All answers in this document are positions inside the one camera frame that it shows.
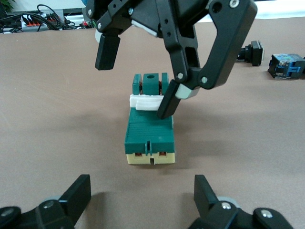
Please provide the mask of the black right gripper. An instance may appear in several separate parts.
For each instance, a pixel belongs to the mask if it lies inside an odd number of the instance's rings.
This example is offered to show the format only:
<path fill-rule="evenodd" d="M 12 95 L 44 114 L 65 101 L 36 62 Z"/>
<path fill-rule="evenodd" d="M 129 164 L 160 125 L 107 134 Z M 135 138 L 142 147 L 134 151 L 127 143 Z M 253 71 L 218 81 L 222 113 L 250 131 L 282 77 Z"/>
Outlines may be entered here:
<path fill-rule="evenodd" d="M 197 95 L 199 88 L 212 89 L 226 83 L 257 6 L 252 0 L 157 0 L 156 5 L 174 74 L 157 111 L 164 119 L 174 114 L 180 100 Z M 193 25 L 208 13 L 217 35 L 201 68 Z"/>

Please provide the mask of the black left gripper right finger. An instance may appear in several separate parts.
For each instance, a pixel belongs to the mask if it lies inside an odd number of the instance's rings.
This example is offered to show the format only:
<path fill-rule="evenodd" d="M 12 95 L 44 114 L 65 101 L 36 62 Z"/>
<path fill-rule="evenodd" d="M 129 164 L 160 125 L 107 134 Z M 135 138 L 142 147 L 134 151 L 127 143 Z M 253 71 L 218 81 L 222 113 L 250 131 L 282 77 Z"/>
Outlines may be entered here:
<path fill-rule="evenodd" d="M 228 198 L 216 196 L 204 175 L 194 177 L 194 201 L 200 217 L 191 229 L 291 229 L 292 225 L 278 211 L 256 208 L 243 211 Z"/>

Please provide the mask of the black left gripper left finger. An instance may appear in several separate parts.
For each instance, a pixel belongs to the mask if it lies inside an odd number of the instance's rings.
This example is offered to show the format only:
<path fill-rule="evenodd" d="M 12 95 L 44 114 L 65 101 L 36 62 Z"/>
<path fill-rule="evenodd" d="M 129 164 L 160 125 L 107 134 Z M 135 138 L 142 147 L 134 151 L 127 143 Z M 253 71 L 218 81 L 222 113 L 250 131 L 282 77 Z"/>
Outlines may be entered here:
<path fill-rule="evenodd" d="M 90 175 L 80 175 L 56 199 L 48 199 L 22 213 L 17 206 L 0 209 L 2 229 L 73 229 L 92 197 Z"/>

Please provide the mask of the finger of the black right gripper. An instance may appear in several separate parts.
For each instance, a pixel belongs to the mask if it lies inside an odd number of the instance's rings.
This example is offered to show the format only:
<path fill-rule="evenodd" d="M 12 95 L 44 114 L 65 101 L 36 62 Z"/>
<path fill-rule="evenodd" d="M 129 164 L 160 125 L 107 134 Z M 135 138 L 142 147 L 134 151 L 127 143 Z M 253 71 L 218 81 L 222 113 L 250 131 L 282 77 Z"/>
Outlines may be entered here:
<path fill-rule="evenodd" d="M 139 0 L 89 0 L 86 4 L 87 16 L 97 24 L 101 34 L 95 62 L 98 70 L 114 67 L 120 38 L 119 35 L 131 26 L 129 8 L 135 8 Z"/>

